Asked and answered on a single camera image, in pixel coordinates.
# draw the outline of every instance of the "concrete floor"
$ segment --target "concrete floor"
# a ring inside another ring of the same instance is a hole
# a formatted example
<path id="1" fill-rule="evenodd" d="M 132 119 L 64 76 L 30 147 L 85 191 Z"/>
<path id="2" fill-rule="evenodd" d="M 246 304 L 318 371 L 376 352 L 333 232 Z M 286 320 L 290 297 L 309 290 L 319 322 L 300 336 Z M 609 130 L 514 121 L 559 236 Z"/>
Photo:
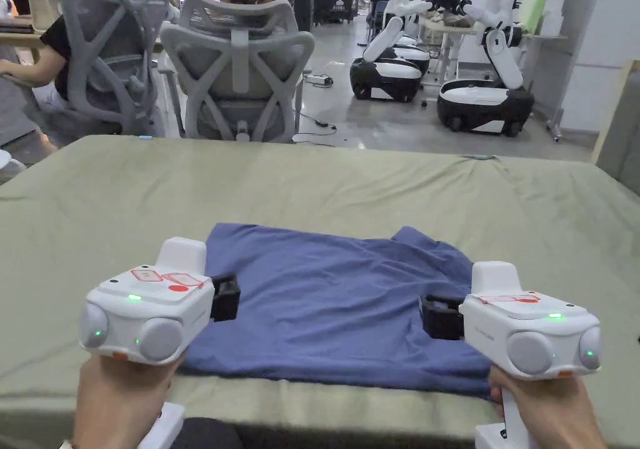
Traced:
<path id="1" fill-rule="evenodd" d="M 450 154 L 492 154 L 542 159 L 588 160 L 595 136 L 574 133 L 554 143 L 544 124 L 531 119 L 516 138 L 486 134 L 453 133 L 442 126 L 436 114 L 435 103 L 421 107 L 421 99 L 433 96 L 420 93 L 414 102 L 400 104 L 390 101 L 358 101 L 349 84 L 349 65 L 362 55 L 364 48 L 357 46 L 365 38 L 364 16 L 352 24 L 327 24 L 314 28 L 316 49 L 311 58 L 315 74 L 327 74 L 334 85 L 323 89 L 306 84 L 300 134 L 294 140 L 300 144 L 324 144 L 360 149 L 405 150 Z M 182 109 L 186 97 L 182 95 Z M 158 100 L 161 109 L 163 98 Z M 163 111 L 167 135 L 177 137 L 176 118 L 170 108 Z M 336 126 L 322 128 L 312 119 Z M 46 136 L 33 132 L 3 147 L 25 164 L 33 164 L 46 157 L 55 148 Z"/>

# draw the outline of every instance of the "finger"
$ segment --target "finger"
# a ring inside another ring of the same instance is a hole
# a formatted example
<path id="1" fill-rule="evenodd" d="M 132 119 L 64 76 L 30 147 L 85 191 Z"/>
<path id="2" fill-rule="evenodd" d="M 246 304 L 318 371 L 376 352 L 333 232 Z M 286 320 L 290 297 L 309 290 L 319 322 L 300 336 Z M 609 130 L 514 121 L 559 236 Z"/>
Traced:
<path id="1" fill-rule="evenodd" d="M 500 388 L 491 388 L 491 399 L 498 404 L 503 403 L 503 391 Z"/>
<path id="2" fill-rule="evenodd" d="M 511 393 L 516 389 L 513 379 L 497 366 L 491 366 L 489 371 L 489 386 L 492 388 L 504 388 Z"/>

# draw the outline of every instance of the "red sticker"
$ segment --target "red sticker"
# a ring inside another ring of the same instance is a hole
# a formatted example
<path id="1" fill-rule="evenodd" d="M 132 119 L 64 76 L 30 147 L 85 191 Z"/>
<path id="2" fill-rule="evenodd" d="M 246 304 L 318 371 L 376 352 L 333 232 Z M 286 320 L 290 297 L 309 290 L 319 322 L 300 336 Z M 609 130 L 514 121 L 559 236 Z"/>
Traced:
<path id="1" fill-rule="evenodd" d="M 489 303 L 537 303 L 540 298 L 537 295 L 517 294 L 517 295 L 483 295 L 478 297 L 483 304 Z"/>
<path id="2" fill-rule="evenodd" d="M 132 269 L 131 273 L 138 281 L 145 283 L 161 283 L 163 281 L 160 274 L 153 269 Z"/>
<path id="3" fill-rule="evenodd" d="M 202 281 L 198 281 L 192 275 L 185 272 L 171 272 L 169 274 L 162 274 L 162 277 L 172 283 L 181 284 L 183 286 L 197 286 L 202 284 Z"/>

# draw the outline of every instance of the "table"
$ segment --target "table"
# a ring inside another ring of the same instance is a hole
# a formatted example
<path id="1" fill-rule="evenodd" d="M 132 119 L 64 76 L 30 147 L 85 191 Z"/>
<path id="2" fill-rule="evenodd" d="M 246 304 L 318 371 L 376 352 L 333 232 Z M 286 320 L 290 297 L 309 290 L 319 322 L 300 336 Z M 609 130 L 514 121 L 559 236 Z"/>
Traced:
<path id="1" fill-rule="evenodd" d="M 87 292 L 154 260 L 166 238 L 204 240 L 226 222 L 357 238 L 407 225 L 472 260 L 514 263 L 524 287 L 601 319 L 604 366 L 585 384 L 608 447 L 640 448 L 640 199 L 592 164 L 88 136 L 2 185 L 0 221 L 2 447 L 69 437 Z M 425 449 L 497 420 L 480 399 L 285 380 L 181 375 L 169 398 L 187 417 L 314 432 L 291 445 L 309 449 Z"/>
<path id="2" fill-rule="evenodd" d="M 33 62 L 39 60 L 39 50 L 44 48 L 44 43 L 38 33 L 0 32 L 0 46 L 26 47 L 31 50 Z"/>
<path id="3" fill-rule="evenodd" d="M 438 86 L 441 86 L 451 79 L 455 79 L 458 73 L 458 54 L 462 45 L 462 37 L 465 35 L 475 35 L 477 31 L 473 27 L 445 26 L 442 22 L 434 22 L 427 18 L 421 18 L 420 24 L 430 31 L 444 32 L 445 41 L 441 54 L 441 72 L 439 73 Z M 524 87 L 529 89 L 533 82 L 533 74 L 540 54 L 540 47 L 544 41 L 558 41 L 566 39 L 566 36 L 540 36 L 538 34 L 523 34 L 526 55 L 521 65 L 524 77 Z"/>

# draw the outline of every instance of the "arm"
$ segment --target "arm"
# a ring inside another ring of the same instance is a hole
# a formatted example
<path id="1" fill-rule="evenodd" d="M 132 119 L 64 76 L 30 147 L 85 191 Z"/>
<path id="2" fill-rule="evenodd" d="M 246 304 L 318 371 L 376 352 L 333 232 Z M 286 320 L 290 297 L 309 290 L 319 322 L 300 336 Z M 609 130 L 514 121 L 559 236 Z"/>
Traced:
<path id="1" fill-rule="evenodd" d="M 532 382 L 514 379 L 492 367 L 489 386 L 491 397 L 498 403 L 502 402 L 503 388 L 513 394 L 522 421 L 538 448 L 607 449 L 580 378 Z"/>
<path id="2" fill-rule="evenodd" d="M 10 74 L 34 86 L 45 86 L 55 79 L 66 63 L 65 58 L 46 46 L 41 50 L 41 58 L 33 65 L 11 63 L 0 60 L 0 74 Z"/>
<path id="3" fill-rule="evenodd" d="M 74 447 L 136 449 L 160 415 L 183 359 L 146 366 L 91 355 L 80 370 Z"/>

